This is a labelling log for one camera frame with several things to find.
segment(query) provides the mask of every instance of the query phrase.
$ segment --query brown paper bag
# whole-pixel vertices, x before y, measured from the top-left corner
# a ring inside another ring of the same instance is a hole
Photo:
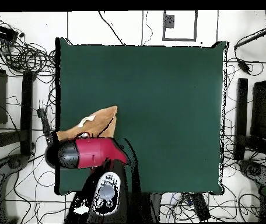
[[[97,137],[108,125],[108,127],[100,134],[102,138],[112,138],[117,122],[117,106],[101,109],[90,116],[95,115],[93,121],[86,121],[83,127],[78,127],[78,124],[67,131],[58,131],[58,140],[72,139],[83,132],[88,132],[90,136]]]

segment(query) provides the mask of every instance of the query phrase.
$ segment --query green table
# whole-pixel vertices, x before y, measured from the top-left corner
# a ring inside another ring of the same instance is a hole
[[[226,42],[213,48],[55,43],[57,131],[117,105],[115,139],[131,143],[143,192],[221,194]],[[61,170],[60,192],[81,190],[88,175]]]

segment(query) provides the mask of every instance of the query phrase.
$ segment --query white tape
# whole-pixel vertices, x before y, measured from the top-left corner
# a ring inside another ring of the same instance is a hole
[[[95,119],[95,115],[89,116],[89,117],[85,117],[81,120],[81,122],[79,123],[78,127],[82,128],[84,123],[87,121],[93,121]]]

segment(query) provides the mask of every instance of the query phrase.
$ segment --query red hair dryer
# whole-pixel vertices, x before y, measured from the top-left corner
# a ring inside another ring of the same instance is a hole
[[[47,159],[53,157],[49,154],[51,149],[46,151],[46,160],[50,166],[53,162]],[[127,156],[117,145],[113,138],[75,138],[60,142],[55,148],[56,162],[60,166],[70,169],[84,169],[88,167],[102,166],[105,160],[120,160],[127,164]]]

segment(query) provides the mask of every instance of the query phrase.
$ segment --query power adapter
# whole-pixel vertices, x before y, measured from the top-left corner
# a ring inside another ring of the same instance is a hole
[[[241,70],[249,74],[249,66],[243,60],[239,60],[238,58],[237,58],[237,62]]]

